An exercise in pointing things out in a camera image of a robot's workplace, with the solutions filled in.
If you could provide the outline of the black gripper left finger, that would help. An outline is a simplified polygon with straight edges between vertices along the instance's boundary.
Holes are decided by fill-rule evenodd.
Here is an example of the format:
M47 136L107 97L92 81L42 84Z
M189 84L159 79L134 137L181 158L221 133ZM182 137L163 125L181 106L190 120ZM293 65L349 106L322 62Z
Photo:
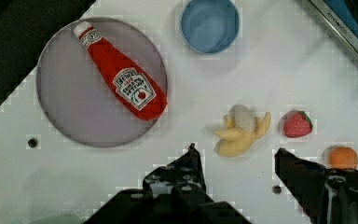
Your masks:
M113 196L83 224L252 224L233 206L206 193L200 153L191 144L152 171L141 189Z

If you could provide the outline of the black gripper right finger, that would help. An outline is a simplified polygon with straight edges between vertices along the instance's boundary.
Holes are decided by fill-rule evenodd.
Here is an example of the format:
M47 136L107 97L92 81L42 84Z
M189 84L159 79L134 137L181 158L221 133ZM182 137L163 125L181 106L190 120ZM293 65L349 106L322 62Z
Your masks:
M275 174L296 198L311 224L358 224L358 170L328 169L281 148Z

